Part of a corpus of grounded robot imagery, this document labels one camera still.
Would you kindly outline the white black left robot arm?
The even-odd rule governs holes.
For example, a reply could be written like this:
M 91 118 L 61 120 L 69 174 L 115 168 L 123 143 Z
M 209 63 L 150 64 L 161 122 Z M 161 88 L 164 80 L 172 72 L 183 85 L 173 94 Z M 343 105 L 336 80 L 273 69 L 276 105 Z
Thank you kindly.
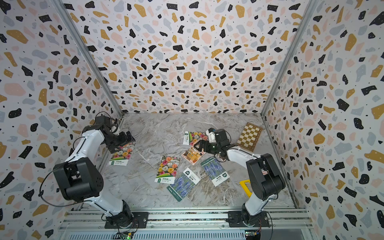
M 53 174 L 64 199 L 87 203 L 104 212 L 111 225 L 130 226 L 134 216 L 128 204 L 104 189 L 103 176 L 92 161 L 99 146 L 106 145 L 114 154 L 133 140 L 130 132 L 117 133 L 110 117 L 96 117 L 93 125 L 83 129 L 80 143 L 73 153 L 63 163 L 54 166 Z

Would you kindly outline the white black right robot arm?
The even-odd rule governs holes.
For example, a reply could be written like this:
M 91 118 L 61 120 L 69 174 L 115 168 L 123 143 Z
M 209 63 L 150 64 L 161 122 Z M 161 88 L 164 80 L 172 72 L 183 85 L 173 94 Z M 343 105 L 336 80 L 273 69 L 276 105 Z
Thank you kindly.
M 254 226 L 260 222 L 267 203 L 278 199 L 279 193 L 286 187 L 276 161 L 270 154 L 253 154 L 237 144 L 232 144 L 224 129 L 210 128 L 206 131 L 206 135 L 208 140 L 201 141 L 203 152 L 237 163 L 247 169 L 253 192 L 242 206 L 241 223 Z

